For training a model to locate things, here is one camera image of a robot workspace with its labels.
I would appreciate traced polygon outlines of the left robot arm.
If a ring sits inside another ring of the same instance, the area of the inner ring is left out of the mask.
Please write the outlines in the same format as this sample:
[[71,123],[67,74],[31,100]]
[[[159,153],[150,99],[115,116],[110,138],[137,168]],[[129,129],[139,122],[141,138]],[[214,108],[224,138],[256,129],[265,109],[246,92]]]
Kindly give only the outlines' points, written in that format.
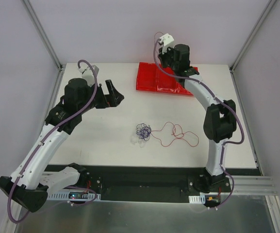
[[124,100],[111,80],[105,83],[109,91],[107,95],[100,84],[89,86],[83,78],[68,82],[64,95],[50,110],[38,140],[24,161],[9,177],[0,177],[0,189],[8,197],[8,211],[11,210],[11,202],[15,201],[34,213],[44,205],[48,196],[65,187],[88,187],[88,172],[76,163],[47,178],[42,178],[42,174],[58,148],[82,121],[85,112],[93,108],[117,107]]

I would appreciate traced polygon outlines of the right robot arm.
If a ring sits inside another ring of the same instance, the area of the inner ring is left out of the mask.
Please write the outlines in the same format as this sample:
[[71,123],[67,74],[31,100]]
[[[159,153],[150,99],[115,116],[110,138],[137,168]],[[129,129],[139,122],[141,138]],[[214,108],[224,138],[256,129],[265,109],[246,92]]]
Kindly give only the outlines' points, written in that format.
[[170,77],[174,78],[186,90],[191,92],[202,105],[205,113],[203,131],[209,140],[208,160],[205,167],[207,177],[203,187],[215,191],[220,186],[220,179],[225,174],[224,156],[226,147],[236,129],[242,129],[236,114],[233,100],[221,100],[204,82],[198,70],[190,65],[188,45],[165,44],[160,39],[154,45],[154,61],[162,73],[165,68],[171,69]]

